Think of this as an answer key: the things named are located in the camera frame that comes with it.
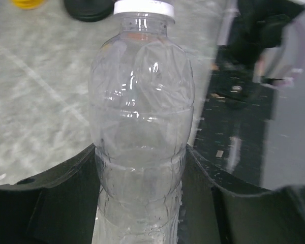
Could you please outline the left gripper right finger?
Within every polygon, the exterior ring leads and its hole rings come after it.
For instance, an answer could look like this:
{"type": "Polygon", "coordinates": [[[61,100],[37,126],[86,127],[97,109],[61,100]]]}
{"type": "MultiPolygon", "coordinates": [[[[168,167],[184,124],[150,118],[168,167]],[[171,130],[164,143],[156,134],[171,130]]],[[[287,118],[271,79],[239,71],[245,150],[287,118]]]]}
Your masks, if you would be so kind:
{"type": "Polygon", "coordinates": [[[182,189],[190,243],[305,243],[305,186],[257,187],[188,146],[182,189]]]}

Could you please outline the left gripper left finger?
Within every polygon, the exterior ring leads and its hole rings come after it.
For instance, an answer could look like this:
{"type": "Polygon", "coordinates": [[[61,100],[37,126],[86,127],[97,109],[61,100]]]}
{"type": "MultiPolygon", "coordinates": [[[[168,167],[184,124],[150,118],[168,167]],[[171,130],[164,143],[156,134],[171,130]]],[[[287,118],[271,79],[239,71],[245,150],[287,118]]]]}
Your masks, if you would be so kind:
{"type": "Polygon", "coordinates": [[[95,147],[0,185],[0,243],[91,243],[100,181],[95,147]]]}

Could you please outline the clear bottle white cap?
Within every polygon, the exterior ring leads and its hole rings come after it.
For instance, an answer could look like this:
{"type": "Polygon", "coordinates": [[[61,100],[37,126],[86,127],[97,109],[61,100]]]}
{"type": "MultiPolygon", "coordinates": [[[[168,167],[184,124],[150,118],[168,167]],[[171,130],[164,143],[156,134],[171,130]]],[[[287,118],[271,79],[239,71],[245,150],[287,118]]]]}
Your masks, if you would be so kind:
{"type": "Polygon", "coordinates": [[[191,63],[167,36],[169,17],[119,18],[88,83],[101,184],[93,243],[176,243],[194,110],[191,63]]]}

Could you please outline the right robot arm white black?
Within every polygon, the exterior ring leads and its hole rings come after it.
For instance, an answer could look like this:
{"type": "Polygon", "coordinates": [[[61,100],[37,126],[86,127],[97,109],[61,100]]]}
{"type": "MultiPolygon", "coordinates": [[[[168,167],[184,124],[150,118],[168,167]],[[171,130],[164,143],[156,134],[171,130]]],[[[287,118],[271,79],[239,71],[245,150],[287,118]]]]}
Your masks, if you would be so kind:
{"type": "Polygon", "coordinates": [[[284,28],[305,11],[305,1],[237,1],[237,8],[240,25],[228,52],[250,66],[264,49],[281,45],[284,28]]]}

